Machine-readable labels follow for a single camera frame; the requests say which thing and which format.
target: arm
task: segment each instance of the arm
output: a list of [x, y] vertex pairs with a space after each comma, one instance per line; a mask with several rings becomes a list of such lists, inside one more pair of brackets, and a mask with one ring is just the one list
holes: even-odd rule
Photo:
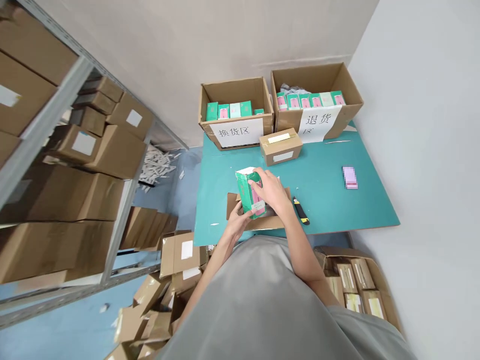
[[253, 181], [249, 182], [250, 186], [273, 208], [285, 226], [293, 272], [312, 289], [325, 306], [340, 305], [330, 290], [324, 271], [315, 257], [282, 183], [269, 170], [264, 171], [257, 167], [254, 171], [260, 175], [262, 187]]

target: open cardboard box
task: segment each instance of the open cardboard box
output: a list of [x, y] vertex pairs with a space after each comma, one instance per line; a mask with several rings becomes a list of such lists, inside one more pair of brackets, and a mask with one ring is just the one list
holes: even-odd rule
[[273, 110], [276, 119], [275, 132], [294, 128], [298, 133], [303, 113], [303, 109], [279, 111], [277, 93], [280, 92], [283, 83], [291, 87], [304, 88], [311, 93], [326, 93], [338, 90], [342, 92], [346, 105], [341, 107], [335, 123], [326, 133], [325, 139], [338, 138], [364, 104], [357, 86], [343, 62], [273, 70], [270, 76], [271, 95], [274, 97]]
[[[289, 199], [292, 198], [290, 194], [290, 188], [285, 188], [286, 195]], [[240, 194], [229, 192], [226, 195], [226, 219], [228, 220], [230, 217], [230, 213], [235, 208], [235, 206], [240, 201]], [[264, 216], [258, 217], [252, 221], [250, 221], [245, 231], [255, 231], [255, 230], [271, 230], [271, 229], [283, 229], [284, 223], [280, 220], [280, 217], [277, 215], [274, 216]]]
[[[234, 104], [245, 101], [251, 101], [252, 113], [256, 109], [263, 109], [263, 114], [243, 116], [231, 119], [220, 119], [206, 121], [207, 104], [218, 102], [219, 104]], [[256, 143], [222, 147], [217, 139], [215, 132], [210, 127], [211, 124], [233, 123], [249, 119], [263, 119], [263, 135], [272, 133], [274, 125], [274, 109], [267, 87], [267, 82], [263, 77], [253, 77], [242, 80], [232, 80], [217, 83], [201, 84], [200, 86], [200, 104], [198, 107], [198, 124], [205, 131], [208, 138], [215, 143], [219, 150], [242, 149], [259, 146], [260, 141]]]

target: white wall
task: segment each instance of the white wall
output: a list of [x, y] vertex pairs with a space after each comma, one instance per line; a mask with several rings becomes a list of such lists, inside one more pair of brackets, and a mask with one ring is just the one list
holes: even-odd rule
[[378, 0], [36, 0], [188, 145], [200, 83], [348, 63]]
[[480, 358], [479, 7], [382, 0], [349, 66], [356, 124], [401, 221], [354, 237], [419, 359]]

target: paper sign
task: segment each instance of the paper sign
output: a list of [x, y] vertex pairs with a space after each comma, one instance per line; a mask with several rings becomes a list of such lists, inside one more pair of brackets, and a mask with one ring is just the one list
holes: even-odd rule
[[181, 243], [181, 260], [191, 258], [194, 255], [194, 241], [185, 241]]
[[96, 140], [97, 139], [95, 139], [93, 136], [90, 136], [87, 133], [80, 131], [77, 134], [71, 148], [72, 150], [78, 151], [79, 153], [90, 156], [92, 155], [92, 151], [94, 150]]
[[210, 124], [222, 148], [258, 144], [264, 135], [263, 118]]
[[304, 108], [298, 129], [298, 136], [303, 143], [322, 142], [334, 125], [341, 108], [341, 105]]

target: white sign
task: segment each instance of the white sign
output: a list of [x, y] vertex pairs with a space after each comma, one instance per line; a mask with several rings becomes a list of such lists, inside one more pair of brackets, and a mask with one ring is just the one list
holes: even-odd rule
[[248, 119], [210, 124], [222, 148], [258, 144], [264, 135], [264, 119]]
[[341, 105], [304, 108], [298, 129], [298, 136], [303, 143], [322, 142], [334, 125], [341, 108]]

